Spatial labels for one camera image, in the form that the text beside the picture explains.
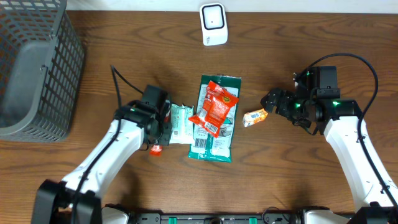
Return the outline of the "white green small packet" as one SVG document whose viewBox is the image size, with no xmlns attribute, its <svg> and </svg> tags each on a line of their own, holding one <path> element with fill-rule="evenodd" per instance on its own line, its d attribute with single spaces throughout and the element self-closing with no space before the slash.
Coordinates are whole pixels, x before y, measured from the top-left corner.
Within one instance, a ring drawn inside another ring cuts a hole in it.
<svg viewBox="0 0 398 224">
<path fill-rule="evenodd" d="M 171 107 L 172 133 L 171 144 L 194 144 L 194 124 L 189 120 L 193 116 L 194 106 L 176 105 Z"/>
</svg>

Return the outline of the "red Nescafe packet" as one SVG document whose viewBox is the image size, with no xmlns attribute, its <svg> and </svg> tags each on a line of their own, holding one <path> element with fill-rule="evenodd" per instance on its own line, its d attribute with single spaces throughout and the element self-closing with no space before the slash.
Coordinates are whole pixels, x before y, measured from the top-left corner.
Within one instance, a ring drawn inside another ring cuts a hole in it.
<svg viewBox="0 0 398 224">
<path fill-rule="evenodd" d="M 150 149 L 150 155 L 152 156 L 160 156 L 162 153 L 163 147 L 160 145 L 153 145 Z"/>
</svg>

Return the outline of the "orange box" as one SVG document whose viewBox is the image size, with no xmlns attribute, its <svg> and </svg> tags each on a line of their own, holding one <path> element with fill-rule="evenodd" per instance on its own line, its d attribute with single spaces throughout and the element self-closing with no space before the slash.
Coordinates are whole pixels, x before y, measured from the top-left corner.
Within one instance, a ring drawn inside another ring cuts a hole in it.
<svg viewBox="0 0 398 224">
<path fill-rule="evenodd" d="M 243 125 L 244 127 L 252 126 L 256 123 L 264 121 L 267 116 L 268 112 L 265 109 L 245 113 L 243 116 Z"/>
</svg>

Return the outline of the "red Hacks candy bag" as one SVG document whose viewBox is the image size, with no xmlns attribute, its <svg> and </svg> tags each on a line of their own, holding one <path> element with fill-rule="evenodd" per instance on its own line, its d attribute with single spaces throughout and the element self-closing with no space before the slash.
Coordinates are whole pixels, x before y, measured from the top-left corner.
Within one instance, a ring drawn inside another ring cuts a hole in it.
<svg viewBox="0 0 398 224">
<path fill-rule="evenodd" d="M 188 120 L 217 138 L 229 111 L 236 106 L 238 101 L 237 96 L 219 86 L 219 84 L 210 81 L 206 87 L 202 107 L 196 115 L 189 117 Z"/>
</svg>

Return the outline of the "green 3M glove package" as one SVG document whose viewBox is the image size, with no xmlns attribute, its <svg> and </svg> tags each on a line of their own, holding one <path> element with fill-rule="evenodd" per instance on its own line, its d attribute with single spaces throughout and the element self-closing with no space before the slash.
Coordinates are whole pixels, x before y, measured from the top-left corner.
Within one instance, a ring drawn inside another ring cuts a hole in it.
<svg viewBox="0 0 398 224">
<path fill-rule="evenodd" d="M 200 92 L 198 96 L 197 112 L 203 105 L 206 87 L 210 81 L 227 89 L 239 98 L 241 79 L 229 76 L 203 75 L 201 77 Z M 229 111 L 221 126 L 219 136 L 214 138 L 205 129 L 194 124 L 193 137 L 195 143 L 190 146 L 189 158 L 206 161 L 231 162 L 231 142 L 234 132 L 237 105 Z"/>
</svg>

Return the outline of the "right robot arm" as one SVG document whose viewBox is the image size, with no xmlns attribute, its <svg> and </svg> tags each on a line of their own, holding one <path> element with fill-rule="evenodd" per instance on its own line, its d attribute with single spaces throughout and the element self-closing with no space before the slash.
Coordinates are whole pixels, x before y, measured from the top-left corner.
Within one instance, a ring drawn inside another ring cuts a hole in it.
<svg viewBox="0 0 398 224">
<path fill-rule="evenodd" d="M 333 148 L 354 200 L 352 218 L 327 208 L 299 210 L 289 223 L 397 223 L 397 186 L 383 166 L 355 100 L 342 99 L 334 66 L 310 67 L 294 76 L 295 91 L 272 89 L 262 107 L 312 134 L 320 133 Z"/>
</svg>

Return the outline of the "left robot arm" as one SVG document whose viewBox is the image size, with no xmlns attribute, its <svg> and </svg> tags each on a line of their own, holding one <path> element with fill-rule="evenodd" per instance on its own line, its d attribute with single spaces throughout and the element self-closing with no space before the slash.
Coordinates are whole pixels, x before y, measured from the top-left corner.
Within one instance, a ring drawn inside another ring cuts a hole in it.
<svg viewBox="0 0 398 224">
<path fill-rule="evenodd" d="M 104 138 L 60 182 L 45 180 L 35 197 L 32 223 L 133 223 L 133 215 L 101 199 L 125 162 L 142 146 L 167 146 L 172 125 L 169 93 L 147 85 L 141 100 L 120 106 Z"/>
</svg>

